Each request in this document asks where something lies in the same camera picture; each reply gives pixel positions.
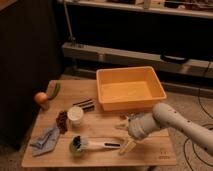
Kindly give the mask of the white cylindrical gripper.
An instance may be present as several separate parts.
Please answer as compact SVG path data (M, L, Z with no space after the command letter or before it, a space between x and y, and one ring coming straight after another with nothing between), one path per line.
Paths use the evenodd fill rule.
M119 154L124 155L130 152L136 146L136 142L134 139L142 140L149 134L159 131L161 129L161 126L154 119L152 113L140 113L137 115L132 115L128 119L128 125L118 124L115 125L115 128L124 131L128 130L128 134L133 138L127 138L124 140L124 143L119 150Z

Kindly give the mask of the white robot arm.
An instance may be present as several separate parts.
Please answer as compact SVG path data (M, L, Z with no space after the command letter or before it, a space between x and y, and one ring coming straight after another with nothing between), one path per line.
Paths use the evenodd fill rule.
M213 131L183 117L166 103L155 104L150 113L132 114L128 117L127 123L117 125L118 129L128 133L119 154L124 155L130 152L139 141L168 127L178 130L213 156Z

